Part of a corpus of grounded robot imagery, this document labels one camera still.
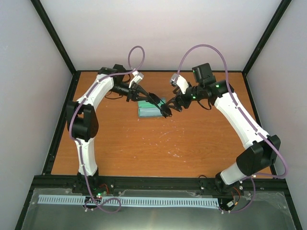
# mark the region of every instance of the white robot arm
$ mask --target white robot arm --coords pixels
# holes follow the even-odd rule
[[[276,135],[271,137],[255,122],[230,86],[235,101],[233,100],[225,80],[216,82],[208,63],[192,69],[198,86],[191,86],[182,76],[173,75],[171,84],[176,86],[173,91],[176,96],[165,103],[162,109],[168,113],[171,113],[170,108],[181,112],[182,106],[187,109],[192,101],[200,104],[200,100],[208,99],[209,108],[200,105],[207,110],[214,105],[229,121],[240,137],[245,151],[237,157],[234,164],[216,175],[217,189],[224,192],[237,181],[275,163],[277,155],[262,137],[267,138],[277,149],[280,140]]]
[[[123,73],[123,75],[106,77],[110,73],[115,72]],[[95,81],[87,92],[76,102],[70,101],[67,103],[66,110],[68,129],[76,108],[82,104],[78,114],[83,114],[83,117],[76,116],[73,120],[71,128],[71,136],[74,138],[78,150],[78,172],[81,175],[84,175],[83,166],[85,167],[85,173],[87,176],[93,176],[95,173],[97,173],[97,164],[94,154],[94,139],[98,132],[98,121],[95,112],[108,91],[125,95],[127,97],[127,102],[129,100],[146,100],[161,110],[160,106],[158,105],[161,99],[153,93],[147,93],[141,86],[138,85],[138,83],[143,79],[143,75],[138,71],[134,71],[132,73],[134,78],[131,80],[130,84],[127,84],[122,81],[124,78],[124,72],[126,72],[126,70],[121,65],[115,65],[112,69],[101,68]],[[83,163],[81,160],[80,151],[82,152]]]

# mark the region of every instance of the white wall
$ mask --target white wall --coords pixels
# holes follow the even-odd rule
[[[177,69],[194,45],[207,43],[225,55],[230,70],[242,70],[280,0],[42,0],[76,69],[127,67],[135,45],[146,52],[142,69]],[[138,65],[141,52],[133,56]],[[183,69],[210,62],[207,48],[192,52]]]
[[[277,134],[287,183],[307,229],[307,1],[292,1],[248,75],[263,126]],[[278,162],[277,171],[283,173]]]
[[[71,74],[29,0],[0,1],[0,228],[11,230],[47,156]]]

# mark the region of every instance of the purple cable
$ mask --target purple cable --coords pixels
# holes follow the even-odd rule
[[[139,66],[138,66],[136,69],[131,70],[131,71],[128,71],[128,72],[126,72],[126,73],[112,73],[112,74],[109,74],[109,75],[106,75],[106,76],[100,78],[100,79],[98,80],[98,82],[96,82],[96,83],[90,88],[90,90],[88,91],[88,93],[85,95],[85,97],[82,99],[82,101],[80,102],[80,104],[79,104],[78,107],[76,108],[75,112],[74,112],[73,115],[72,115],[71,123],[70,123],[70,125],[69,125],[69,136],[70,136],[70,138],[71,138],[72,140],[74,140],[74,141],[77,141],[78,144],[79,144],[80,161],[81,161],[81,165],[82,165],[82,169],[83,169],[83,173],[84,173],[84,177],[85,177],[85,182],[86,182],[86,186],[87,186],[88,192],[89,192],[89,194],[90,194],[90,197],[91,197],[91,199],[93,200],[93,202],[94,202],[94,203],[96,204],[96,206],[97,206],[95,209],[98,208],[98,209],[100,209],[100,210],[102,210],[102,211],[104,211],[104,212],[106,212],[106,213],[109,213],[109,214],[118,212],[118,211],[120,210],[120,208],[121,208],[121,202],[120,202],[120,200],[119,200],[118,198],[115,198],[115,197],[106,200],[106,201],[103,202],[102,204],[98,204],[98,203],[96,202],[96,199],[93,197],[93,194],[92,194],[92,191],[91,191],[91,188],[90,188],[90,184],[89,184],[88,179],[87,179],[86,168],[85,168],[84,161],[83,161],[83,153],[82,153],[82,148],[81,148],[81,142],[80,142],[78,139],[72,137],[72,132],[71,132],[71,131],[72,131],[72,125],[73,125],[73,123],[74,123],[74,120],[76,119],[76,116],[77,116],[77,114],[78,114],[78,111],[80,110],[80,108],[82,107],[82,105],[85,103],[86,99],[90,96],[90,94],[92,93],[92,91],[96,88],[96,86],[97,86],[100,82],[102,82],[104,79],[109,78],[109,77],[112,77],[112,76],[123,75],[123,74],[131,74],[131,73],[133,73],[134,71],[137,71],[137,70],[142,66],[142,64],[143,64],[143,62],[144,62],[144,60],[145,60],[145,51],[144,51],[143,47],[141,47],[141,46],[135,46],[135,47],[133,47],[133,48],[131,49],[131,51],[129,52],[129,55],[128,55],[128,63],[130,63],[130,56],[131,56],[131,53],[132,53],[133,50],[135,50],[136,48],[140,48],[140,49],[142,50],[142,53],[143,53],[143,57],[142,57],[142,60],[141,60],[141,62],[140,62],[140,64],[139,64]],[[109,200],[116,200],[116,201],[118,201],[118,203],[119,203],[118,209],[115,210],[114,212],[109,212],[109,211],[106,211],[106,210],[104,210],[103,208],[101,208],[101,206],[104,205],[105,203],[109,202]]]
[[[227,69],[227,64],[226,64],[226,60],[225,58],[223,57],[222,53],[216,49],[215,47],[211,46],[211,45],[206,45],[206,44],[200,44],[200,45],[197,45],[197,46],[193,46],[191,49],[189,49],[186,54],[183,56],[180,64],[179,64],[179,67],[178,67],[178,71],[177,71],[177,76],[174,80],[174,82],[176,83],[177,82],[177,79],[179,77],[179,73],[180,73],[180,70],[181,70],[181,67],[182,67],[182,64],[183,64],[183,61],[186,59],[187,55],[194,49],[198,48],[198,47],[208,47],[208,48],[211,48],[213,49],[215,52],[218,53],[218,55],[221,57],[222,61],[223,61],[223,64],[224,64],[224,68],[225,68],[225,74],[226,74],[226,85],[227,85],[227,89],[228,89],[228,92],[229,92],[229,95],[232,99],[232,101],[234,102],[235,106],[238,105],[237,101],[235,100],[235,97],[233,96],[233,93],[231,92],[230,90],[230,85],[229,85],[229,77],[228,77],[228,69]],[[243,117],[245,118],[245,120],[249,123],[249,125],[255,130],[255,132],[258,131],[258,129],[253,125],[253,123],[251,122],[251,120],[249,120],[249,118],[246,116],[246,114],[243,112],[243,110],[238,107],[238,110],[240,111],[240,113],[243,115]],[[266,174],[266,173],[256,173],[256,175],[262,175],[262,176],[269,176],[269,177],[274,177],[274,178],[278,178],[278,179],[284,179],[286,177],[286,175],[288,174],[288,171],[289,171],[289,168],[288,168],[288,164],[287,162],[285,161],[285,159],[283,158],[283,156],[280,154],[280,152],[274,147],[274,145],[272,145],[261,133],[257,133],[273,150],[274,152],[277,154],[277,156],[281,159],[282,163],[283,163],[283,166],[284,166],[284,173],[282,175],[272,175],[272,174]]]
[[[183,56],[180,64],[179,64],[179,67],[178,67],[178,71],[177,71],[177,76],[174,80],[175,84],[177,83],[177,79],[179,77],[179,73],[180,73],[180,70],[181,70],[181,67],[182,67],[182,64],[183,64],[183,61],[186,59],[187,55],[194,49],[198,48],[198,47],[208,47],[210,49],[213,49],[216,53],[218,53],[218,55],[221,57],[222,61],[223,61],[223,64],[224,64],[224,68],[225,68],[225,73],[226,73],[226,84],[227,84],[227,89],[229,92],[231,92],[230,90],[230,85],[228,83],[228,70],[227,70],[227,65],[226,65],[226,61],[225,61],[225,58],[223,57],[222,53],[215,47],[211,46],[211,45],[206,45],[206,44],[200,44],[200,45],[197,45],[197,46],[193,46],[191,49],[189,49],[187,51],[187,53]],[[233,100],[233,102],[235,103],[235,105],[237,106],[238,103],[236,102],[234,96],[232,95],[232,93],[230,94],[230,97],[231,99]]]
[[[251,180],[251,182],[252,182],[252,184],[253,184],[253,191],[254,191],[251,200],[249,201],[249,203],[248,203],[246,206],[244,206],[244,207],[241,208],[240,210],[231,211],[230,213],[239,213],[239,212],[242,212],[242,211],[244,211],[245,209],[247,209],[247,208],[251,205],[251,203],[254,201],[254,199],[255,199],[255,194],[256,194],[256,186],[255,186],[255,182],[254,182],[253,178],[250,177],[250,180]]]

